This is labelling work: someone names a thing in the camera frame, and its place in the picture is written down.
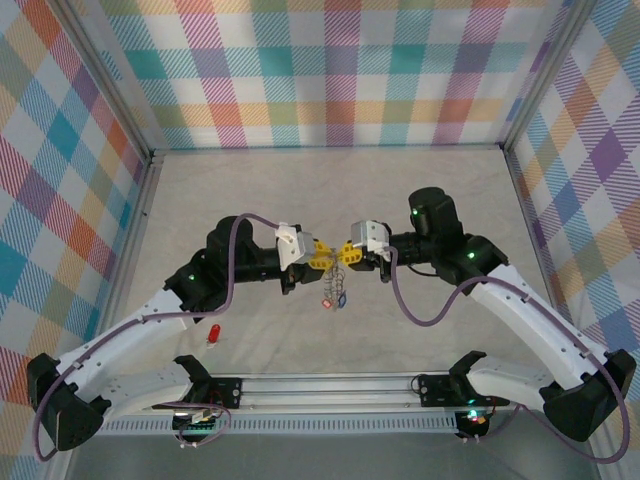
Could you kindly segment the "silver chain keyring bundle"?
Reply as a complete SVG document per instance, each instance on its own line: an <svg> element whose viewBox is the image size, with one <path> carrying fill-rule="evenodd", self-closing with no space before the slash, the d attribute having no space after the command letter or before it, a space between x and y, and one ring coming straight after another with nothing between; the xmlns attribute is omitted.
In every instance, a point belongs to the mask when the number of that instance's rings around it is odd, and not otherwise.
<svg viewBox="0 0 640 480"><path fill-rule="evenodd" d="M331 311L337 311L342 308L338 307L338 298L345 292L344 286L346 273L340 262L334 263L330 270L327 270L323 276L324 282L324 299L332 302Z"/></svg>

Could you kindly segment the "grey metal base panel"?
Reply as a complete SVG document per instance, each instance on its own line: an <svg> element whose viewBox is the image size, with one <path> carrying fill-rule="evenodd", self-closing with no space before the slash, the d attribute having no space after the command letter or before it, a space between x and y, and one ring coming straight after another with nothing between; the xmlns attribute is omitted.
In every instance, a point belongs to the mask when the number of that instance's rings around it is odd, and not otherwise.
<svg viewBox="0 0 640 480"><path fill-rule="evenodd" d="M590 462L524 423L464 444L446 435L229 435L197 450L168 437L105 436L65 480L600 480Z"/></svg>

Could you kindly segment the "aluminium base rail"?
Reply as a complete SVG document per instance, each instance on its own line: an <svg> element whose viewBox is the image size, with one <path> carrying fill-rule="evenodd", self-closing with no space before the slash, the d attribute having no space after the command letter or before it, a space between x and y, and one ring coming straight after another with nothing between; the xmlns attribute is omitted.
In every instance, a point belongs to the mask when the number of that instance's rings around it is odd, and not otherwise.
<svg viewBox="0 0 640 480"><path fill-rule="evenodd" d="M494 407L422 407L410 389L416 373L386 374L256 374L242 379L242 397L235 412L351 413L417 410L490 410ZM471 374L472 389L480 395L501 397L533 410L542 408L539 390L551 384L545 372L496 367Z"/></svg>

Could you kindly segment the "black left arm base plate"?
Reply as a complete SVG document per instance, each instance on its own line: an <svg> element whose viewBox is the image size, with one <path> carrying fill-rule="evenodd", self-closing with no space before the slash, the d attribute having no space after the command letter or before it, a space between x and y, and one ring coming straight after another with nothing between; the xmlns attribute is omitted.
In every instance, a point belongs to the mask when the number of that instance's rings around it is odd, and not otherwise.
<svg viewBox="0 0 640 480"><path fill-rule="evenodd" d="M168 409L170 404L218 405L238 409L242 397L243 382L239 377L214 377L189 382L186 391L175 399L156 402L153 410Z"/></svg>

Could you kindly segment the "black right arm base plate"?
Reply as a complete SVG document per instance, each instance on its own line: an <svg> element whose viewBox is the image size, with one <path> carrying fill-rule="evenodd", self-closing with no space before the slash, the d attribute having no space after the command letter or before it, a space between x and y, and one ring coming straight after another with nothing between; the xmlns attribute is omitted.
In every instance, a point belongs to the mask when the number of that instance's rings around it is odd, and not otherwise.
<svg viewBox="0 0 640 480"><path fill-rule="evenodd" d="M418 374L410 389L419 396L422 407L503 407L510 404L501 397L480 395L465 381L450 375Z"/></svg>

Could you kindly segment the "aluminium frame post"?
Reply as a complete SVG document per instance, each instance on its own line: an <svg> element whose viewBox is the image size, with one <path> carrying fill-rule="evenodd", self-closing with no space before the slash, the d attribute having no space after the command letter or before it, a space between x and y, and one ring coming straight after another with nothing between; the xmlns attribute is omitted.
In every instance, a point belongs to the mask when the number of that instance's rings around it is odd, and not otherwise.
<svg viewBox="0 0 640 480"><path fill-rule="evenodd" d="M135 149L146 159L153 157L153 150L149 147L134 117L122 97L115 81L110 74L99 50L94 46L87 30L81 22L81 17L75 12L70 0L47 0L48 5L60 20L69 35L79 55L86 64L86 68L96 81L96 85L115 117L120 121L128 138Z"/></svg>
<svg viewBox="0 0 640 480"><path fill-rule="evenodd" d="M499 144L503 152L512 152L526 132L596 3L597 0L567 0L561 6L532 64L534 70L525 82L525 89L513 104L505 124L503 141Z"/></svg>

